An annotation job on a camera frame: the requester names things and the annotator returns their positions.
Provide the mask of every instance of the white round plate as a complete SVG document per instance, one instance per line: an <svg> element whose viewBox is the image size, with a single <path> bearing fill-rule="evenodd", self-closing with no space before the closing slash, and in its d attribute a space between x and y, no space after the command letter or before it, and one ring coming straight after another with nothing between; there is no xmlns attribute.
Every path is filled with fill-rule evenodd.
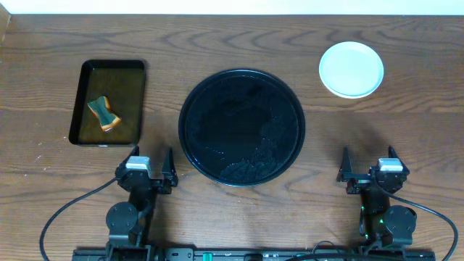
<svg viewBox="0 0 464 261"><path fill-rule="evenodd" d="M357 99L373 93L384 77L380 56L369 46L338 43L320 59L319 76L333 94Z"/></svg>

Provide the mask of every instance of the white background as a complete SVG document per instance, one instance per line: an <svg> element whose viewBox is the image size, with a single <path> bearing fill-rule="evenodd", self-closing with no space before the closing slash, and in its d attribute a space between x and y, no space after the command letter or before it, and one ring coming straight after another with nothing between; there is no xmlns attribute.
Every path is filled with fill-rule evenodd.
<svg viewBox="0 0 464 261"><path fill-rule="evenodd" d="M464 0L0 0L0 2L12 15L464 15Z"/></svg>

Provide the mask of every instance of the wire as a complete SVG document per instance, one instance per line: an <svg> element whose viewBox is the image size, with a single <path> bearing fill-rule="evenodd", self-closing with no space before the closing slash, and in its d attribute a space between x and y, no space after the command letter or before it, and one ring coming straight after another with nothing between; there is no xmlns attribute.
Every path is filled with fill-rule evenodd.
<svg viewBox="0 0 464 261"><path fill-rule="evenodd" d="M347 259L347 260L369 260L369 261L375 261L375 260L391 260L391 261L405 261L402 258L394 258L394 257L382 257L378 255L362 255L362 254L305 254L299 257L292 257L290 259L287 259L286 261L303 261L303 260L316 260L317 258L321 259L334 259L334 258L341 258L341 259Z"/></svg>
<svg viewBox="0 0 464 261"><path fill-rule="evenodd" d="M49 226L51 225L51 223L53 222L53 220L55 218L57 218L57 216L59 214L61 214L61 212L63 212L64 210L66 210L70 205L82 200L82 199L85 199L86 197L88 196L91 196L99 191L101 191L102 189L108 187L109 185L111 185L111 183L115 182L117 179L116 178L113 178L112 180L108 181L107 183L105 183L103 186L99 187L99 188L96 188L94 189L93 191L90 191L88 192L87 194L84 194L82 196L79 196L77 199L73 199L71 200L69 203L67 203L66 205L64 205L63 207L61 207L56 213L54 213L52 215L52 217L49 219L49 221L47 221L47 223L45 224L45 226L43 227L43 230L42 230L42 234L41 234L41 238L38 242L39 246L40 246L40 249L41 249L41 254L42 254L42 258L43 260L45 261L50 261L49 257L47 257L46 253L45 253L45 248L44 248L44 239L45 239L45 233L46 233L46 230L49 228Z"/></svg>
<svg viewBox="0 0 464 261"><path fill-rule="evenodd" d="M378 181L377 181L377 177L375 175L373 175L373 180L374 180L374 183L375 185L377 186L377 188L380 190L380 192L386 196L389 196L391 197L392 199L396 199L397 201L399 202L403 202L403 203L406 203L406 204L409 204L411 206L414 206L414 207L417 207L421 210L424 210L424 211L427 211L431 214L434 214L435 216L441 218L442 220L448 222L448 224L451 226L452 228L452 232L454 233L455 237L454 239L452 240L452 245L451 245L451 248L449 248L449 251L447 253L447 255L444 256L443 258L443 261L447 261L452 253L454 252L454 250L456 249L456 246L457 246L457 239L458 239L458 232L457 232L457 228L456 228L456 225L448 218L446 217L445 215L443 214L440 214L439 212L435 211L435 210L431 210L429 209L428 207L424 207L423 205L421 204L417 204L415 202L411 202L409 200L406 200L406 199L402 199L400 198L399 196L395 196L393 194L390 194L389 192L385 191L383 188L380 187L380 185L378 184Z"/></svg>
<svg viewBox="0 0 464 261"><path fill-rule="evenodd" d="M332 246L335 246L335 244L332 243L332 242L330 242L329 240L322 240L322 241L320 241L319 243L317 243L317 244L314 246L314 248L313 248L312 251L311 251L311 254L314 254L315 251L316 251L316 249L317 249L322 243L328 243L328 244L331 244ZM335 250L336 250L339 254L341 254L341 253L340 253L340 250L339 250L338 248L335 248Z"/></svg>

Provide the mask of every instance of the table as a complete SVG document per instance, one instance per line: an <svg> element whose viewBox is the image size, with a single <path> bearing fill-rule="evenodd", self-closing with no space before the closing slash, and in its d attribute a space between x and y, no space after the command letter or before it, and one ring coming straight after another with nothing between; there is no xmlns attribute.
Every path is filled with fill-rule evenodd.
<svg viewBox="0 0 464 261"><path fill-rule="evenodd" d="M397 194L444 213L464 231L464 18L404 16L14 15L0 64L0 256L39 260L39 234L63 204L114 176L131 148L73 146L67 139L80 66L87 59L147 64L141 154L160 175L174 151L180 185L157 199L150 239L197 247L312 248L361 241L360 198L335 181L343 146L367 171L393 145L411 170ZM381 56L384 81L363 99L320 82L323 52L359 41ZM250 188L198 173L178 140L193 87L220 70L248 67L285 81L299 97L306 138L296 162ZM103 247L107 210L126 201L116 184L73 205L51 225L46 251L70 260ZM416 248L443 258L451 228L417 210ZM463 237L454 260L464 259Z"/></svg>

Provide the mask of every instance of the round black plate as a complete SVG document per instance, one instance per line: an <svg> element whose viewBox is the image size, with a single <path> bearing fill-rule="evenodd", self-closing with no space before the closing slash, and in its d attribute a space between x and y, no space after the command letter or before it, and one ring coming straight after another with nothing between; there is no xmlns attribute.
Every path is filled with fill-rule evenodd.
<svg viewBox="0 0 464 261"><path fill-rule="evenodd" d="M183 151L214 181L253 186L283 173L305 139L305 116L291 89L273 75L228 70L203 80L179 118Z"/></svg>

